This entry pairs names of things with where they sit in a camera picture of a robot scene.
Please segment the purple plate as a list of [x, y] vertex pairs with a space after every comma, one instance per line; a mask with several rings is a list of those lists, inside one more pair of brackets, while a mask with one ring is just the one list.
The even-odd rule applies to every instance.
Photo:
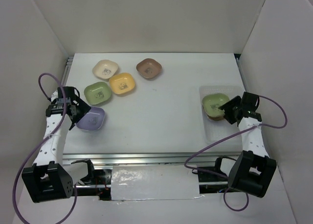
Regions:
[[105, 116], [102, 108], [91, 107], [90, 111], [76, 124], [76, 127], [83, 131], [97, 131], [102, 127]]

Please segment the brown plate front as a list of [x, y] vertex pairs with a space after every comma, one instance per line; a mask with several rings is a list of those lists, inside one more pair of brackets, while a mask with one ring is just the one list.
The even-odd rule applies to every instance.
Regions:
[[207, 115], [207, 118], [212, 120], [212, 121], [222, 121], [222, 120], [224, 120], [223, 116], [212, 117], [212, 116]]

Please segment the green plate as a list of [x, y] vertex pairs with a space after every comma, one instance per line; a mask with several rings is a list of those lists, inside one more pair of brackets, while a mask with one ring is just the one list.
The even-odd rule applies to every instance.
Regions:
[[222, 93], [209, 94], [202, 98], [202, 108], [206, 115], [216, 117], [224, 116], [224, 112], [218, 107], [229, 101], [229, 97]]
[[93, 83], [84, 89], [84, 96], [91, 105], [98, 105], [110, 99], [112, 90], [105, 82]]

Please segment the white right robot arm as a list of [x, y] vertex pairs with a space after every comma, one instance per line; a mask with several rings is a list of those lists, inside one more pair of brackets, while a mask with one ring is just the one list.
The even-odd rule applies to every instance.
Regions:
[[237, 159], [220, 157], [213, 168], [215, 179], [227, 178], [228, 187], [262, 198], [269, 187], [277, 163], [265, 149], [262, 137], [262, 117], [256, 112], [260, 96], [244, 92], [219, 107], [224, 119], [237, 124], [242, 132], [243, 151]]

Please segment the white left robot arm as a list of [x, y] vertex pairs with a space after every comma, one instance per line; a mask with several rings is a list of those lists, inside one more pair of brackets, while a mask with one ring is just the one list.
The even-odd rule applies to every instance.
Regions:
[[57, 88], [45, 111], [45, 142], [32, 166], [22, 171], [23, 182], [34, 203], [65, 199], [72, 196], [74, 185], [92, 184], [96, 171], [90, 159], [63, 165], [63, 152], [68, 132], [91, 110], [75, 87]]

